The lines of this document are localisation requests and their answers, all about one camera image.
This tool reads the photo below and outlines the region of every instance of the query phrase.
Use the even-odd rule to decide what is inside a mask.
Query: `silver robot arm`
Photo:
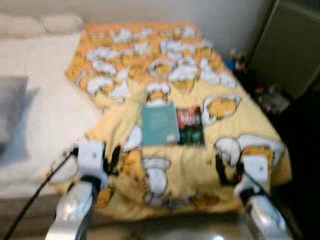
[[[56,218],[45,240],[86,239],[98,194],[108,186],[108,175],[103,164],[105,148],[102,142],[79,144],[78,166],[81,180],[59,200]]]
[[[267,158],[261,155],[244,156],[242,163],[242,179],[235,186],[234,193],[245,206],[245,219],[254,239],[292,240],[283,216],[261,191],[268,180]]]

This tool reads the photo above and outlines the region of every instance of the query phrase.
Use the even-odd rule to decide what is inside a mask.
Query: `cartoon print blanket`
[[[192,25],[87,25],[66,76],[108,113],[86,136],[106,143],[98,210],[120,220],[242,210],[236,165],[266,158],[267,189],[291,179],[261,110]],[[204,145],[142,145],[143,106],[200,109]]]

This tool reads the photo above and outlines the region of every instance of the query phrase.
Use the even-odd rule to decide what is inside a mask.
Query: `floor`
[[[15,240],[44,240],[45,236]],[[87,240],[253,240],[245,220],[237,215],[188,215],[91,229]]]

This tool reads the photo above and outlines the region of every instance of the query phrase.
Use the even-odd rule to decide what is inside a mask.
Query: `teal book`
[[[142,108],[142,145],[176,144],[180,140],[177,112],[170,102]]]

